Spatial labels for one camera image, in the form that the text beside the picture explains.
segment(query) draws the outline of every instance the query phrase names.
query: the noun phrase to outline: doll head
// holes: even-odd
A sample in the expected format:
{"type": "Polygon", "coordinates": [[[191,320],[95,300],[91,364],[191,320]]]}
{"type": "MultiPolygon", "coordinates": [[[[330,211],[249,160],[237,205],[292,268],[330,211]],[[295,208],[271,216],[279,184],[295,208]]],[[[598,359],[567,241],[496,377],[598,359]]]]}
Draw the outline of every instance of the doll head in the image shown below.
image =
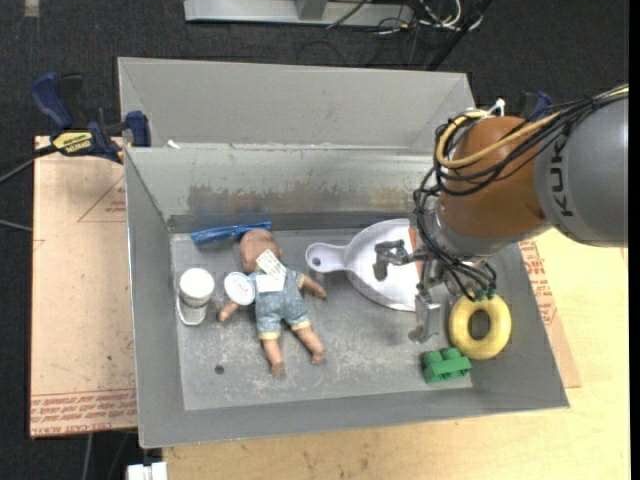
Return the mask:
{"type": "Polygon", "coordinates": [[[282,256],[282,251],[270,231],[252,229],[242,236],[240,239],[240,261],[245,274],[256,271],[258,268],[256,260],[267,249],[271,250],[278,259],[282,256]]]}

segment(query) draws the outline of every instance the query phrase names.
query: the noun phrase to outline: baby doll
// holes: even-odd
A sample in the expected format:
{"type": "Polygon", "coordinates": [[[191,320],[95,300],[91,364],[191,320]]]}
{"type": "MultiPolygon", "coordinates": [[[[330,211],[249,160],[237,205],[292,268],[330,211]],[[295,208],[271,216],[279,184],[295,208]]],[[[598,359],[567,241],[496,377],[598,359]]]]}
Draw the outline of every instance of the baby doll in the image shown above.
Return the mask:
{"type": "MultiPolygon", "coordinates": [[[[258,286],[258,276],[267,276],[258,266],[257,260],[261,254],[269,250],[280,259],[282,251],[270,231],[254,229],[245,233],[240,240],[240,260],[242,269],[249,276],[256,289],[255,309],[258,333],[265,354],[271,365],[271,374],[280,377],[284,375],[284,363],[280,353],[278,338],[280,337],[281,322],[284,320],[296,333],[300,341],[311,352],[311,364],[324,362],[324,347],[320,339],[311,328],[311,321],[302,298],[302,290],[308,290],[316,297],[324,298],[324,288],[309,276],[286,269],[284,287],[280,290],[261,291],[258,286]]],[[[229,301],[218,313],[218,320],[224,322],[238,309],[239,304],[229,301]]]]}

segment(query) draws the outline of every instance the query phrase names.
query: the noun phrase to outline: white plastic scoop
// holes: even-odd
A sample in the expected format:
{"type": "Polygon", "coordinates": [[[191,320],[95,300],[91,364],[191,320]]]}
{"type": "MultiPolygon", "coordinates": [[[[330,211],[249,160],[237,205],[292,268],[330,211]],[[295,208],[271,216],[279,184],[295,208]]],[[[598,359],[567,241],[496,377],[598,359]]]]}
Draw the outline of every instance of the white plastic scoop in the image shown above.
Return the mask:
{"type": "Polygon", "coordinates": [[[389,265],[387,277],[382,281],[376,279],[373,270],[377,243],[403,240],[407,253],[413,253],[409,227],[409,219],[386,220],[363,229],[346,246],[311,244],[305,255],[307,264],[323,274],[345,271],[354,288],[365,297],[392,309],[415,311],[419,281],[415,263],[389,265]]]}

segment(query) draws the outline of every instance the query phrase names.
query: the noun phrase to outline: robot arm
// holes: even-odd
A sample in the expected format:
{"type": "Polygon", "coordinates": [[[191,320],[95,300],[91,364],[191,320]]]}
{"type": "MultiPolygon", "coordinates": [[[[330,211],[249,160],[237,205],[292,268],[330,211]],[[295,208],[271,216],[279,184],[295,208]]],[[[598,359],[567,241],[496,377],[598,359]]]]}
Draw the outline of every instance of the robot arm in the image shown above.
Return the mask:
{"type": "Polygon", "coordinates": [[[494,297],[489,259],[509,244],[555,227],[577,242],[627,246],[628,94],[625,84],[528,119],[472,110],[437,130],[433,168],[414,193],[420,245],[410,257],[377,251],[374,265],[424,263],[413,341],[429,337],[436,287],[471,302],[494,297]]]}

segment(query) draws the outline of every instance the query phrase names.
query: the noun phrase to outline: cardboard sheet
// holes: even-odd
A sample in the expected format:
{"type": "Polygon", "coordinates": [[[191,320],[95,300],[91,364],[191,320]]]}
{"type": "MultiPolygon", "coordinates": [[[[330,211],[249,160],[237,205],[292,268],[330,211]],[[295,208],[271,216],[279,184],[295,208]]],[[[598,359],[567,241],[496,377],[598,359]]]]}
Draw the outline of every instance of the cardboard sheet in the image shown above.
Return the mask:
{"type": "MultiPolygon", "coordinates": [[[[36,161],[32,437],[137,425],[122,165],[36,161]]],[[[535,241],[520,244],[565,387],[580,386],[535,241]]]]}

